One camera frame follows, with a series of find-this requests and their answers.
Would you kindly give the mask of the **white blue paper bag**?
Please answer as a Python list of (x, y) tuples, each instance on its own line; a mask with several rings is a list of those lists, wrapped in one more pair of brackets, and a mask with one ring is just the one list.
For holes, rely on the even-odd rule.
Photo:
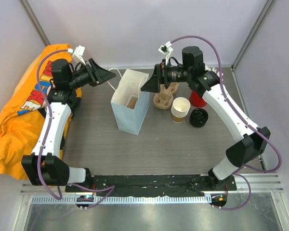
[[(150, 105), (149, 92), (141, 91), (149, 74), (131, 69), (120, 75), (120, 81), (111, 98), (111, 106), (118, 129), (130, 134), (138, 135)], [(132, 95), (138, 97), (134, 109), (127, 107)]]

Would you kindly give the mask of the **stack of paper cups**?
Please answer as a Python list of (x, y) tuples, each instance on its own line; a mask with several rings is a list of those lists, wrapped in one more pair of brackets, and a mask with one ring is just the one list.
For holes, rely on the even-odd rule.
[(190, 101), (184, 97), (178, 97), (173, 100), (171, 106), (171, 118), (175, 123), (181, 123), (190, 110)]

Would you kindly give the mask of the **brown pulp cup carrier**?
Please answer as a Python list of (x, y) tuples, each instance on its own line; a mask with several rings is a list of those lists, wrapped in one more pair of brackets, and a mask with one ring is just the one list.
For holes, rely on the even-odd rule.
[(132, 95), (128, 101), (127, 107), (130, 109), (134, 109), (137, 101), (138, 101), (138, 97), (135, 95)]

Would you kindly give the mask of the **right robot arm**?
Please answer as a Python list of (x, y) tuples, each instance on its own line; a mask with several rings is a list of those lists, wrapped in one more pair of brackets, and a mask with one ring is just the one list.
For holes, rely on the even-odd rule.
[(183, 62), (176, 66), (170, 63), (172, 51), (170, 46), (160, 46), (159, 52), (165, 58), (155, 65), (152, 76), (141, 91), (158, 93), (161, 84), (168, 87), (172, 82), (186, 82), (226, 124), (235, 144), (226, 150), (225, 158), (208, 172), (209, 187), (219, 190), (234, 172), (264, 152), (271, 133), (267, 127), (260, 128), (250, 120), (223, 88), (217, 74), (206, 70), (199, 47), (183, 48)]

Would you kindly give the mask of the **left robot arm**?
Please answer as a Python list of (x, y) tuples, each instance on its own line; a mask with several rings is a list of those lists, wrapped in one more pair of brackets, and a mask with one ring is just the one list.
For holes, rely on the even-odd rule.
[(82, 192), (93, 186), (88, 168), (69, 167), (60, 159), (64, 144), (64, 129), (68, 118), (78, 103), (76, 89), (85, 85), (95, 87), (116, 77), (116, 74), (101, 68), (93, 59), (73, 70), (68, 60), (58, 59), (51, 63), (55, 87), (47, 99), (45, 122), (31, 155), (25, 155), (21, 164), (32, 185), (65, 186), (76, 183)]

